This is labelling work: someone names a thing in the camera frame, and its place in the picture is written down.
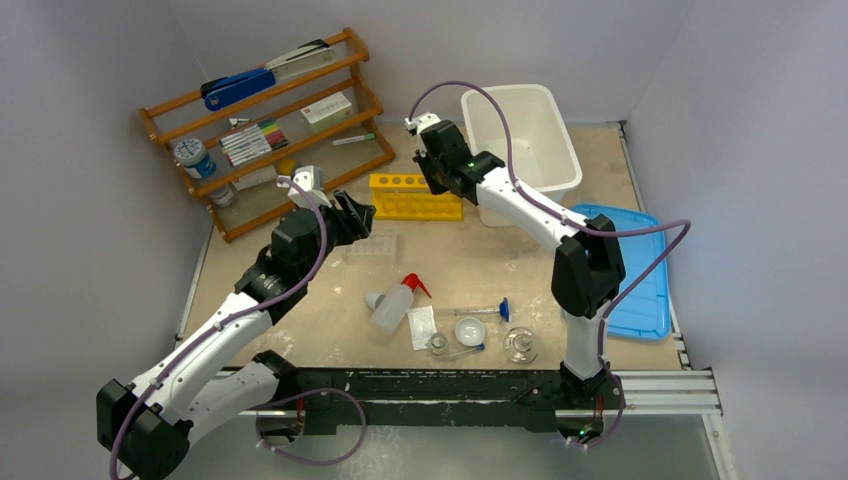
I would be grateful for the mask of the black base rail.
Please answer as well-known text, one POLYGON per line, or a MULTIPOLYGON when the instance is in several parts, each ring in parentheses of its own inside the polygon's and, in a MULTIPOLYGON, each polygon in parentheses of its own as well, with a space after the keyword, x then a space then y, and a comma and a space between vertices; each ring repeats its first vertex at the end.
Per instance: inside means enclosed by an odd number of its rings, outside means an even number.
POLYGON ((340 426, 517 427, 586 443, 622 403, 579 399, 553 370, 290 368, 262 410, 285 410, 308 435, 340 426))

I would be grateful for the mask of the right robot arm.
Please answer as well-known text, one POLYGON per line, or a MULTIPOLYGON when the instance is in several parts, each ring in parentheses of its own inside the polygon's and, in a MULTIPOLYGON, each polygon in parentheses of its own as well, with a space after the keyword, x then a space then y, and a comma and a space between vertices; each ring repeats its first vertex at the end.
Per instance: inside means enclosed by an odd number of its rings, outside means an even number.
POLYGON ((418 141, 414 160, 432 193, 494 211, 551 252, 551 293, 567 321, 564 399, 584 407, 612 393, 621 404, 621 381, 606 354, 607 316, 626 274, 614 223, 604 216, 572 219, 570 210, 511 176, 504 160, 472 153, 451 121, 425 114, 407 120, 406 129, 418 141))

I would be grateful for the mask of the yellow test tube rack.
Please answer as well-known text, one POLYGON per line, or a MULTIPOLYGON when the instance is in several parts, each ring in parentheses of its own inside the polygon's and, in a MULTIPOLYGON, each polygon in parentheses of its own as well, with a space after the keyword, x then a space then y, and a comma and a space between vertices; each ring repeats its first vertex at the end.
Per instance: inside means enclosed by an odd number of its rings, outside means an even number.
POLYGON ((432 194, 421 174, 373 173, 368 185, 378 220, 463 220, 462 200, 450 194, 432 194))

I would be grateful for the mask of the white flat box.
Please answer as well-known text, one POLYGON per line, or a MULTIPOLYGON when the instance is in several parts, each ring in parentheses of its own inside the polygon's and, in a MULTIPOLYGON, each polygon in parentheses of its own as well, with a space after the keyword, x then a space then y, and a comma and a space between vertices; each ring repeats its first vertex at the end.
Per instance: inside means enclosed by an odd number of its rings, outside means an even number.
POLYGON ((267 166, 234 180, 232 184, 237 191, 241 191, 267 182, 275 182, 277 176, 275 167, 267 166))

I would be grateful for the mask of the blue plastic lid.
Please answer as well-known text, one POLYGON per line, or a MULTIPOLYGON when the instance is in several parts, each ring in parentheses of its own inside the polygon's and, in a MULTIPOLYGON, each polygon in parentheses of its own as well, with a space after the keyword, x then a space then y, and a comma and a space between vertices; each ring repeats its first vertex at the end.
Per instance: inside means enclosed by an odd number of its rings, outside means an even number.
MULTIPOLYGON (((657 226, 659 221, 642 212, 624 208, 577 204, 574 212, 588 218, 604 215, 619 231, 637 230, 657 226)), ((666 247, 665 235, 654 233, 619 240, 626 277, 623 289, 648 267, 666 247)), ((636 288, 624 298, 610 315, 608 334, 639 341, 660 341, 672 331, 669 302, 667 263, 661 262, 636 288)))

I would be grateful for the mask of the wooden shelf rack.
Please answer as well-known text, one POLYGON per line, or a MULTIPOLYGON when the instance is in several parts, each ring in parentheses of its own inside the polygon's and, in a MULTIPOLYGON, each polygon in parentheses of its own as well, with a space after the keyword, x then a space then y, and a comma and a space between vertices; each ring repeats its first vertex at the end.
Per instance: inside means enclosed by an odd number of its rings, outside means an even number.
POLYGON ((383 105, 362 72, 369 59, 345 28, 138 115, 232 242, 293 208, 273 193, 277 176, 315 164, 331 191, 395 159, 376 122, 383 105))

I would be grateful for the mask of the clear tube rack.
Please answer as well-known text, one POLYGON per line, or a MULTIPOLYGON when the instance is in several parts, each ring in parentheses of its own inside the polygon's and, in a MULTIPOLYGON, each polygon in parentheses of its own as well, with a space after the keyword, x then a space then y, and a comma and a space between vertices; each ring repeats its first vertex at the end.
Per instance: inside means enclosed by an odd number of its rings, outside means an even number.
POLYGON ((394 231, 372 232, 342 249, 342 259, 351 264, 390 265, 399 260, 400 236, 394 231))

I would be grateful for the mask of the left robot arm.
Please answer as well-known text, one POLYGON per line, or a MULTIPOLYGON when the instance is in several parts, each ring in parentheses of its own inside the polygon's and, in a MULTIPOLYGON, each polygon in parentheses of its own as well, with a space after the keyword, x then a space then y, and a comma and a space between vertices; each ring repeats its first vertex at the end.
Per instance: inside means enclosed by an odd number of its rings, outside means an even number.
POLYGON ((307 294, 326 257, 368 238, 376 207, 337 190, 332 199, 296 187, 295 209, 210 318, 163 360, 128 383, 111 380, 96 395, 97 437, 110 453, 112 479, 165 479, 190 448, 254 407, 284 409, 333 387, 303 389, 298 369, 272 350, 226 377, 219 370, 275 326, 307 294))

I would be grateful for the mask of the blue cap glass vial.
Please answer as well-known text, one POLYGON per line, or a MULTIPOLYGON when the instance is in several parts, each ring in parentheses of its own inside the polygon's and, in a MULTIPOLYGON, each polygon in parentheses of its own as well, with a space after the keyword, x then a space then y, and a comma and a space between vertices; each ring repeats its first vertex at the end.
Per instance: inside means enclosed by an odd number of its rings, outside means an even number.
POLYGON ((459 351, 459 352, 456 352, 456 353, 452 353, 452 354, 450 354, 450 355, 448 356, 448 359, 453 360, 453 359, 464 358, 464 357, 469 356, 469 355, 473 355, 473 354, 481 353, 481 352, 483 352, 485 349, 486 349, 486 347, 485 347, 485 345, 484 345, 484 344, 479 344, 479 345, 476 345, 476 346, 474 346, 474 347, 471 347, 471 348, 465 349, 465 350, 463 350, 463 351, 459 351))

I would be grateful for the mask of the small glass beaker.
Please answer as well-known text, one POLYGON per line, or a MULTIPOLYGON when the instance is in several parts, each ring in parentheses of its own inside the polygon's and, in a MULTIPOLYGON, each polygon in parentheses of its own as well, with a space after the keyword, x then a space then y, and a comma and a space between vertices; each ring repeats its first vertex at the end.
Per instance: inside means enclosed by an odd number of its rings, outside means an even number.
POLYGON ((448 338, 445 334, 441 332, 436 332, 428 339, 427 348, 431 354, 435 356, 441 356, 448 351, 448 338))

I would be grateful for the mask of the blue base glass cylinder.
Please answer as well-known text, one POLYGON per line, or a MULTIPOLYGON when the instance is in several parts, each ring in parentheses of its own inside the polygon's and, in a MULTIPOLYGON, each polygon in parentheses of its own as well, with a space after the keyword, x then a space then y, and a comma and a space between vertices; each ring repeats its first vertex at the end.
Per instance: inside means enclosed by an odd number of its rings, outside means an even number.
POLYGON ((494 306, 475 306, 452 308, 451 313, 460 317, 486 317, 494 318, 496 322, 509 323, 511 321, 510 303, 507 297, 503 297, 494 306))

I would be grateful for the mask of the small white clip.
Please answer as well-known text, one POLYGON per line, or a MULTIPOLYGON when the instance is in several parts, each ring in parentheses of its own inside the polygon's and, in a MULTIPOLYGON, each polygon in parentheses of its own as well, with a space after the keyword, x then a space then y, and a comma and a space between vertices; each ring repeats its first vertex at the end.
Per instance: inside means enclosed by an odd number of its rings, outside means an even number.
POLYGON ((229 124, 230 124, 231 129, 240 128, 242 126, 250 124, 251 122, 252 122, 252 120, 249 119, 249 118, 239 118, 239 117, 229 118, 229 124))

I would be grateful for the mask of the white green box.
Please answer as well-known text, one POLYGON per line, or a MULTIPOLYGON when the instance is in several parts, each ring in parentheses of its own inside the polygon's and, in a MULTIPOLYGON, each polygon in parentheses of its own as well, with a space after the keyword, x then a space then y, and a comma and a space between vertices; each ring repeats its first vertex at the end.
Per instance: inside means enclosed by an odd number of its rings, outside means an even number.
POLYGON ((300 110, 305 124, 313 133, 344 121, 353 113, 353 105, 342 92, 336 92, 300 110))

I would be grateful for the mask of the red nozzle wash bottle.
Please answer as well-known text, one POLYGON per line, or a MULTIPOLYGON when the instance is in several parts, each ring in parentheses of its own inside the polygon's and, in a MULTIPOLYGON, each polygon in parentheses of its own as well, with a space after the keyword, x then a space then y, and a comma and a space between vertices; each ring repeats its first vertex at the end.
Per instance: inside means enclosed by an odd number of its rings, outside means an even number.
POLYGON ((364 301, 372 311, 371 324, 381 333, 392 335, 406 315, 407 310, 411 308, 415 299, 414 292, 417 289, 421 289, 429 298, 432 297, 416 273, 407 274, 386 293, 366 292, 364 301))

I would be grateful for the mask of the blue lid jar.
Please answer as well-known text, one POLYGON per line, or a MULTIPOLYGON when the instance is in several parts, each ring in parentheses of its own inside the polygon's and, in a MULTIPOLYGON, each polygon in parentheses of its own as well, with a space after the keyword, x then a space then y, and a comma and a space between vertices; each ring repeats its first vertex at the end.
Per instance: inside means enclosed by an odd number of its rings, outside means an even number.
POLYGON ((173 156, 193 179, 210 178, 217 170, 204 142, 197 138, 185 138, 178 142, 173 147, 173 156))

